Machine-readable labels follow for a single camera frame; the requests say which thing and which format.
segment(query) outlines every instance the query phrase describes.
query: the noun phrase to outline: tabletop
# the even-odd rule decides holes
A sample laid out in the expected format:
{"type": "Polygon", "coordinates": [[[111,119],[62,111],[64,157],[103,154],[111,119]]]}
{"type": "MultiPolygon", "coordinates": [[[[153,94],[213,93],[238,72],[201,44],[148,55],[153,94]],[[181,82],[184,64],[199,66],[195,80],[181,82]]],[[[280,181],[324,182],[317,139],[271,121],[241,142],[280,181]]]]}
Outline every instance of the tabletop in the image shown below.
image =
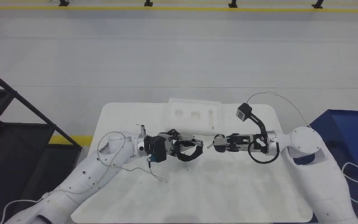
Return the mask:
{"type": "MultiPolygon", "coordinates": [[[[102,109],[90,153],[99,140],[112,130],[139,133],[144,124],[147,134],[162,129],[166,104],[109,103],[102,109]]],[[[222,104],[224,133],[259,133],[250,120],[236,116],[239,104],[222,104]]],[[[251,105],[267,130],[281,130],[274,109],[251,105]]],[[[308,222],[312,210],[297,192],[279,157],[267,165],[257,164],[245,152],[218,153],[206,149],[213,137],[196,136],[204,141],[204,153],[190,162],[169,156],[153,163],[160,182],[141,170],[122,170],[102,190],[86,200],[72,214],[77,223],[241,223],[308,222]]],[[[267,160],[255,153],[260,160],[267,160]]],[[[124,165],[127,169],[148,170],[144,158],[124,165]]]]}

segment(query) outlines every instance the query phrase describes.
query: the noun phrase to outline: black metal frame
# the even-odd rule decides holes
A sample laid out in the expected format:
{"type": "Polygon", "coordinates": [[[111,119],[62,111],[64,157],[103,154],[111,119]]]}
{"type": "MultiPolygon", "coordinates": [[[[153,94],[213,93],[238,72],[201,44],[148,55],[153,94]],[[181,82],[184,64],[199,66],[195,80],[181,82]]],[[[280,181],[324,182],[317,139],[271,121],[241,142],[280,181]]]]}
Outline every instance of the black metal frame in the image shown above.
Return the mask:
{"type": "Polygon", "coordinates": [[[69,2],[66,2],[66,0],[60,0],[60,4],[58,6],[68,6],[69,2]]]}
{"type": "Polygon", "coordinates": [[[151,2],[150,0],[145,0],[144,6],[151,7],[153,6],[153,2],[151,2]]]}
{"type": "Polygon", "coordinates": [[[237,8],[236,0],[231,0],[231,3],[229,3],[229,8],[237,8]]]}
{"type": "Polygon", "coordinates": [[[41,113],[36,107],[34,107],[30,102],[28,102],[25,98],[23,98],[16,90],[14,90],[11,86],[9,86],[3,79],[0,79],[0,86],[7,91],[8,95],[5,98],[5,104],[0,105],[0,115],[5,111],[7,106],[10,104],[12,99],[17,99],[19,102],[24,104],[27,108],[29,108],[34,114],[36,114],[39,118],[41,118],[44,122],[51,126],[51,128],[57,131],[60,135],[62,135],[65,139],[67,139],[71,144],[76,146],[76,148],[82,147],[73,140],[69,135],[67,135],[63,130],[57,127],[50,119],[48,119],[43,113],[41,113]]]}
{"type": "Polygon", "coordinates": [[[313,8],[323,8],[322,7],[323,0],[318,0],[316,4],[313,4],[313,8]]]}

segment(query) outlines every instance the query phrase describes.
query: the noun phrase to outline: cable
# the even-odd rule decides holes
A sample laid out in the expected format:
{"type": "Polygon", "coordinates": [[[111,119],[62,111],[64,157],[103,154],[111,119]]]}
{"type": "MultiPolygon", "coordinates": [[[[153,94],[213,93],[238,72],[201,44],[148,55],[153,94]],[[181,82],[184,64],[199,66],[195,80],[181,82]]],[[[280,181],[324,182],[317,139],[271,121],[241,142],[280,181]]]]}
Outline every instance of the cable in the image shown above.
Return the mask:
{"type": "Polygon", "coordinates": [[[246,101],[246,103],[248,104],[248,102],[250,101],[251,98],[253,98],[253,97],[256,96],[256,95],[261,95],[261,94],[268,94],[268,95],[279,96],[279,97],[285,99],[287,102],[289,102],[289,103],[297,110],[297,112],[300,114],[301,118],[304,120],[304,122],[306,123],[306,125],[311,128],[311,126],[308,124],[308,122],[307,122],[307,121],[304,119],[304,117],[302,116],[302,114],[301,114],[301,112],[299,111],[299,109],[298,109],[291,101],[289,101],[287,98],[285,98],[285,97],[283,97],[283,96],[281,96],[281,95],[279,95],[279,94],[275,94],[275,93],[273,93],[273,92],[258,92],[258,93],[256,93],[256,94],[250,96],[250,97],[248,98],[248,100],[246,101]]]}
{"type": "Polygon", "coordinates": [[[5,207],[4,207],[4,211],[2,212],[2,219],[1,219],[1,222],[0,224],[3,224],[4,223],[4,220],[5,220],[5,214],[6,214],[6,209],[7,207],[12,204],[12,203],[15,203],[15,202],[34,202],[34,203],[38,203],[42,200],[43,198],[40,198],[39,200],[13,200],[12,202],[8,203],[5,207]]]}
{"type": "Polygon", "coordinates": [[[150,170],[150,172],[149,172],[149,171],[144,170],[144,169],[142,169],[142,168],[140,168],[140,167],[136,167],[136,168],[131,169],[131,170],[128,170],[128,169],[122,167],[122,170],[125,170],[125,171],[128,171],[128,172],[132,172],[132,171],[134,171],[134,170],[136,170],[136,169],[143,170],[144,172],[153,175],[156,179],[160,180],[161,182],[167,182],[167,181],[165,181],[163,178],[161,178],[160,176],[155,175],[155,174],[152,172],[152,169],[149,169],[149,170],[150,170]]]}
{"type": "Polygon", "coordinates": [[[270,163],[274,162],[274,161],[279,157],[279,154],[280,154],[279,143],[276,142],[276,155],[275,155],[275,157],[274,157],[272,160],[260,161],[260,160],[258,160],[258,159],[256,159],[256,158],[254,158],[254,157],[252,156],[252,154],[251,154],[251,151],[250,151],[250,147],[251,147],[251,145],[252,145],[254,142],[255,142],[255,140],[252,141],[252,142],[250,142],[249,145],[247,146],[248,155],[250,156],[250,158],[251,158],[253,161],[257,162],[258,164],[270,164],[270,163]]]}
{"type": "MultiPolygon", "coordinates": [[[[355,167],[357,167],[357,168],[358,168],[358,165],[353,164],[353,163],[351,163],[351,162],[346,162],[346,163],[342,166],[342,173],[343,173],[343,175],[344,175],[346,178],[350,179],[351,181],[358,183],[358,180],[355,180],[355,179],[353,179],[353,178],[351,178],[351,177],[349,177],[349,176],[347,176],[347,175],[345,174],[345,168],[346,168],[347,165],[352,165],[352,166],[355,166],[355,167]]],[[[358,203],[358,201],[354,200],[353,198],[351,198],[351,200],[352,200],[353,202],[355,202],[355,203],[358,203]]]]}

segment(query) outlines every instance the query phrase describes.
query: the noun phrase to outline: white cable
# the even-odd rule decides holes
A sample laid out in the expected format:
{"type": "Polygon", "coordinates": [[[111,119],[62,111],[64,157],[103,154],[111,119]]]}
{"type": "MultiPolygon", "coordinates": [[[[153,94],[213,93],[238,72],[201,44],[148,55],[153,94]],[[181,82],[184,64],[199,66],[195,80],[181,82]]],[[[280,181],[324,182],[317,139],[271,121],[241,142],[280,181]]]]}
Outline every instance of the white cable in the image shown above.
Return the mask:
{"type": "Polygon", "coordinates": [[[297,112],[300,114],[301,118],[304,120],[304,122],[306,123],[306,125],[311,128],[311,126],[308,124],[308,122],[307,122],[307,121],[304,119],[304,117],[302,116],[302,114],[301,114],[301,112],[299,111],[299,109],[298,109],[291,101],[289,101],[287,98],[285,98],[285,97],[283,97],[283,96],[281,96],[281,95],[279,95],[279,94],[275,94],[275,93],[273,93],[273,92],[258,92],[258,93],[256,93],[256,94],[250,96],[250,97],[248,98],[248,100],[246,101],[246,103],[248,104],[248,102],[250,101],[251,98],[253,98],[253,97],[256,96],[256,95],[261,95],[261,94],[268,94],[268,95],[279,96],[279,97],[285,99],[287,102],[289,102],[289,103],[297,110],[297,112]]]}
{"type": "Polygon", "coordinates": [[[136,170],[136,169],[143,170],[144,172],[153,175],[155,178],[157,178],[157,179],[160,180],[161,182],[165,181],[165,180],[164,180],[163,178],[161,178],[160,176],[153,174],[153,172],[152,172],[151,169],[149,169],[150,172],[148,172],[147,170],[144,170],[144,169],[142,169],[142,168],[140,168],[140,167],[136,167],[136,168],[131,169],[131,170],[128,170],[128,169],[122,167],[122,170],[125,170],[125,171],[128,171],[128,172],[132,172],[133,170],[136,170]]]}
{"type": "MultiPolygon", "coordinates": [[[[344,175],[346,178],[350,179],[351,181],[358,183],[358,180],[355,180],[355,179],[353,179],[353,178],[351,178],[351,177],[349,177],[349,176],[347,176],[347,175],[345,174],[345,168],[346,168],[347,165],[352,165],[352,166],[355,166],[356,168],[358,168],[358,165],[353,164],[353,163],[351,163],[351,162],[346,162],[346,163],[342,166],[342,173],[343,173],[343,175],[344,175]]],[[[354,200],[353,198],[351,198],[351,200],[352,200],[353,202],[355,202],[355,203],[358,203],[358,201],[354,200]]]]}
{"type": "Polygon", "coordinates": [[[38,202],[40,202],[42,199],[43,199],[43,198],[40,198],[39,200],[13,200],[12,202],[8,203],[8,204],[4,207],[4,211],[2,212],[2,219],[1,219],[0,224],[3,224],[3,223],[4,223],[6,209],[7,209],[7,207],[8,207],[10,204],[15,203],[15,202],[34,202],[34,203],[38,203],[38,202]]]}

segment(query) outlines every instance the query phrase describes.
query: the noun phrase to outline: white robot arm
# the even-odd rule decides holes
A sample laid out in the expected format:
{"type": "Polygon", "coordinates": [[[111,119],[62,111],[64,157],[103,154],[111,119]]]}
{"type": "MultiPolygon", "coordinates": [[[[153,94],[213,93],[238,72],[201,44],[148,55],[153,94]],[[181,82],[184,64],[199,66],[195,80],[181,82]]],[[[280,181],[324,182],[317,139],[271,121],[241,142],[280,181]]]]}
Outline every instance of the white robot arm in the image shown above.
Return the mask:
{"type": "Polygon", "coordinates": [[[85,158],[57,188],[46,193],[40,202],[18,212],[6,224],[62,224],[85,200],[106,186],[123,164],[144,156],[150,156],[147,159],[149,166],[151,162],[166,160],[167,155],[190,161],[201,154],[202,141],[194,139],[190,134],[180,134],[174,129],[154,137],[146,134],[143,125],[140,134],[111,132],[108,143],[103,148],[85,158]],[[194,146],[196,150],[193,155],[181,153],[194,146]]]}
{"type": "MultiPolygon", "coordinates": [[[[237,117],[242,121],[252,120],[259,126],[260,134],[232,134],[226,137],[218,134],[209,147],[214,146],[218,152],[247,151],[259,164],[274,162],[281,155],[298,191],[319,223],[358,224],[345,177],[320,135],[307,127],[297,128],[290,134],[268,132],[251,111],[248,104],[242,104],[237,117]],[[270,161],[259,161],[252,156],[252,152],[274,157],[270,161]],[[315,159],[308,164],[297,165],[294,161],[294,158],[312,154],[315,159]]],[[[201,154],[202,141],[175,130],[150,137],[142,126],[140,134],[112,134],[104,148],[83,160],[54,191],[45,194],[39,203],[19,212],[6,223],[64,223],[79,205],[108,184],[123,164],[143,156],[150,156],[147,158],[149,166],[151,162],[164,161],[167,155],[190,161],[201,154]],[[191,156],[181,153],[193,146],[197,150],[191,156]]]]}
{"type": "Polygon", "coordinates": [[[290,176],[321,224],[358,224],[351,204],[348,183],[321,136],[312,128],[300,127],[290,134],[267,132],[265,125],[252,114],[248,104],[237,111],[242,121],[252,120],[260,134],[216,135],[213,144],[218,152],[247,151],[259,164],[274,162],[281,154],[290,176]],[[275,155],[270,161],[259,161],[251,153],[275,155]],[[294,158],[314,155],[314,160],[298,165],[294,158]]]}

